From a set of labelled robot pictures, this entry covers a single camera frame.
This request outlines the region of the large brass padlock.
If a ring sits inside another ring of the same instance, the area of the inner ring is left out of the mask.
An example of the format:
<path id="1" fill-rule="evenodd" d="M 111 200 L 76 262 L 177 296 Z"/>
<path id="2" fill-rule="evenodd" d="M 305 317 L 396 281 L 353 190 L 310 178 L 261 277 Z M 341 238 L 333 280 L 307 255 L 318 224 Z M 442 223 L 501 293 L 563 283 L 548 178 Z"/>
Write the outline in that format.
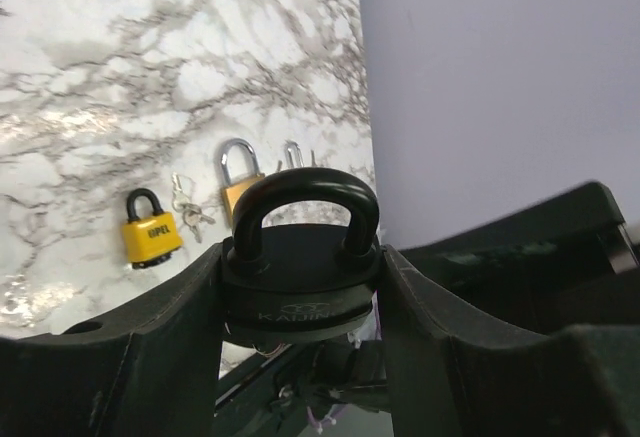
<path id="1" fill-rule="evenodd" d="M 230 170 L 230 157 L 234 150 L 239 150 L 245 160 L 247 171 L 236 176 Z M 253 146 L 242 138 L 231 138 L 225 141 L 219 152 L 219 167 L 222 174 L 221 198 L 230 226 L 233 225 L 235 205 L 244 192 L 254 183 L 265 178 Z"/>

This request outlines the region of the black padlock with keys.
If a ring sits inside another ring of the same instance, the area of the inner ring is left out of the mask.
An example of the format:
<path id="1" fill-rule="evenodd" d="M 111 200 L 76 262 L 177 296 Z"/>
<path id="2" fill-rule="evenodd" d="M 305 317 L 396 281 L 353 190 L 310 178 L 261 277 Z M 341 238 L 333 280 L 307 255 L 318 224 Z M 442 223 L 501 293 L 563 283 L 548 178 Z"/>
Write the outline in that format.
<path id="1" fill-rule="evenodd" d="M 272 211 L 294 203 L 346 208 L 347 225 L 266 227 Z M 319 342 L 359 329 L 373 309 L 381 274 L 379 205 L 369 185 L 347 172 L 305 167 L 249 187 L 222 243 L 222 300 L 228 341 L 245 346 Z"/>

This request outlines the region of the small yellow padlock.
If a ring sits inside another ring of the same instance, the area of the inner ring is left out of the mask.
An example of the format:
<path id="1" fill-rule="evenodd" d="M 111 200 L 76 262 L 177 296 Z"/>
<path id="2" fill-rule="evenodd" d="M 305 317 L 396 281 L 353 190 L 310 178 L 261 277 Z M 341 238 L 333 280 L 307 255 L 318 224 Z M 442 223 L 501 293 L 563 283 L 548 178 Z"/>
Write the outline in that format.
<path id="1" fill-rule="evenodd" d="M 151 215 L 141 218 L 136 209 L 140 198 L 151 204 Z M 172 254 L 183 246 L 175 218 L 166 212 L 156 196 L 147 188 L 137 188 L 126 199 L 127 222 L 122 226 L 127 258 L 133 269 L 144 269 L 160 265 L 171 259 Z"/>

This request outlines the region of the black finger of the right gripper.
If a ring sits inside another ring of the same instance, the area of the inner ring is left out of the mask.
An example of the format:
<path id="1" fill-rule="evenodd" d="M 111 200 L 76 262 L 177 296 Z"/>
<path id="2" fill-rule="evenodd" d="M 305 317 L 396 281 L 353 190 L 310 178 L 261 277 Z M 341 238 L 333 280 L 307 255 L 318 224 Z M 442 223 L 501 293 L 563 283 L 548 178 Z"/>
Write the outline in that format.
<path id="1" fill-rule="evenodd" d="M 639 314 L 639 232 L 596 181 L 402 255 L 494 317 Z"/>

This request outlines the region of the small brass padlock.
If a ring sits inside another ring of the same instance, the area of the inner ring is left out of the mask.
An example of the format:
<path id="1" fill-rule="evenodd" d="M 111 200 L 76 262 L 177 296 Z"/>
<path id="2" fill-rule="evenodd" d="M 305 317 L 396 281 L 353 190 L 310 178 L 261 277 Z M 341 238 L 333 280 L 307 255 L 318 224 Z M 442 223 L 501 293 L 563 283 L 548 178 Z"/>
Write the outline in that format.
<path id="1" fill-rule="evenodd" d="M 302 151 L 299 144 L 288 140 L 284 144 L 285 161 L 288 169 L 301 168 L 304 166 Z"/>

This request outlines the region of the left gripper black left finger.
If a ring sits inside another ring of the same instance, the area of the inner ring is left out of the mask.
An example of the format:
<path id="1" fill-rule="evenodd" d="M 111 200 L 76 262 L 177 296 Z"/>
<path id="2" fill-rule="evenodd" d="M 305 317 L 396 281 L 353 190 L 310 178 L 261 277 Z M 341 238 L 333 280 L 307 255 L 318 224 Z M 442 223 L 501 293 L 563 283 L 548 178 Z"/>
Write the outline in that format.
<path id="1" fill-rule="evenodd" d="M 60 335 L 1 341 L 4 436 L 211 436 L 220 245 Z"/>

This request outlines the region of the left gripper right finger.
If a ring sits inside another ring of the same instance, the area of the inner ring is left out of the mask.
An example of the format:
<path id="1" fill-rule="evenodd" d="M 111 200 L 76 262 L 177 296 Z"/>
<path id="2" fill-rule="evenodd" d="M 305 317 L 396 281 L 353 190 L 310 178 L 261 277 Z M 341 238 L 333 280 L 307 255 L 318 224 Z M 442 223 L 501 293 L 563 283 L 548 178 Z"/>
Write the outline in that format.
<path id="1" fill-rule="evenodd" d="M 379 308 L 398 436 L 635 436 L 639 330 L 541 335 L 491 316 L 385 252 Z"/>

